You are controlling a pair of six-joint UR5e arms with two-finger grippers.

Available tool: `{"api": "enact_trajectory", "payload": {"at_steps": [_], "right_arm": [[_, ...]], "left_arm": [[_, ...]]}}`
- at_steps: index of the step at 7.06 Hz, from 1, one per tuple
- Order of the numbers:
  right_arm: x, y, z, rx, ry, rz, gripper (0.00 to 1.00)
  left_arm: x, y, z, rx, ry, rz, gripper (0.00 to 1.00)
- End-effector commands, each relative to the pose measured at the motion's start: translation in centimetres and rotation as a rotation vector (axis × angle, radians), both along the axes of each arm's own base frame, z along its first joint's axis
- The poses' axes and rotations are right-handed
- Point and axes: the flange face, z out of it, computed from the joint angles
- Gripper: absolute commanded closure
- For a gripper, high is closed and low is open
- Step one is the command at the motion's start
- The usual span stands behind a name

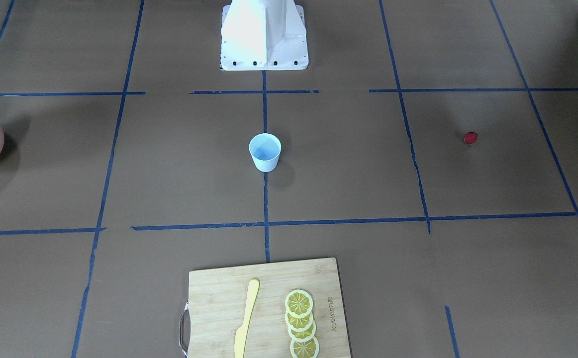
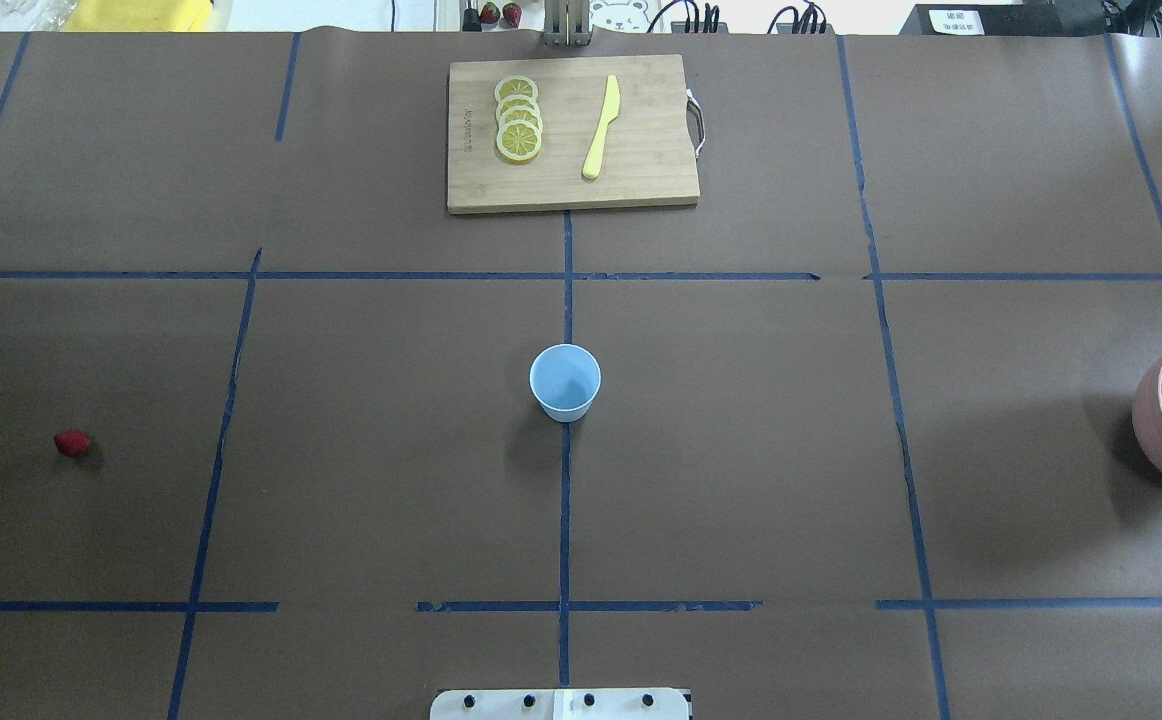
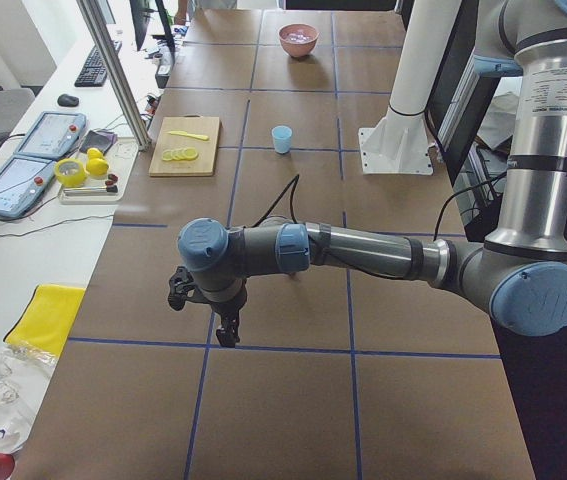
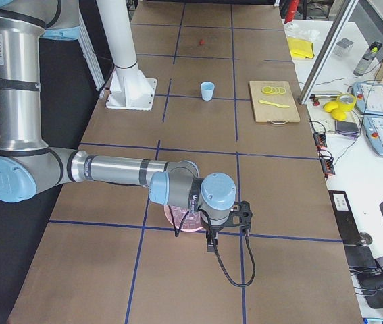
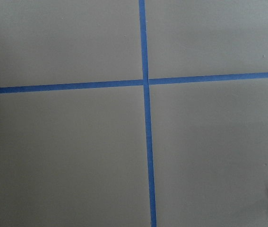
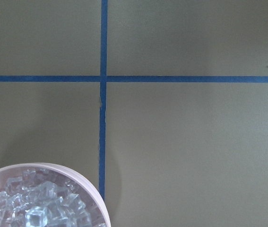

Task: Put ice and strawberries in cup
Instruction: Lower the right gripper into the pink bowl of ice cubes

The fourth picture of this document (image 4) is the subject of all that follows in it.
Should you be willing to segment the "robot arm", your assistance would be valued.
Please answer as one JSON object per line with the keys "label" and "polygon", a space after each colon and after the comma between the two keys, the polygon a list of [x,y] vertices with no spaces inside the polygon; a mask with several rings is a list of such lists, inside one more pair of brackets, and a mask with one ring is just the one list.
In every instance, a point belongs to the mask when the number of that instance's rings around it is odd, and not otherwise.
{"label": "robot arm", "polygon": [[90,155],[43,140],[39,40],[79,35],[77,1],[0,1],[0,200],[18,203],[68,182],[142,186],[153,203],[199,212],[216,250],[216,232],[242,211],[230,176],[200,178],[191,161]]}

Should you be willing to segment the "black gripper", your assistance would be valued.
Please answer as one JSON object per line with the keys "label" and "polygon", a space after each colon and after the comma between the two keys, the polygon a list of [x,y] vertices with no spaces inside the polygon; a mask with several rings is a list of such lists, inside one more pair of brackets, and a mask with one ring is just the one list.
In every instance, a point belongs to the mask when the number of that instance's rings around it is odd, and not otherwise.
{"label": "black gripper", "polygon": [[215,245],[218,242],[218,233],[222,230],[220,226],[209,225],[204,223],[207,238],[207,252],[214,253]]}

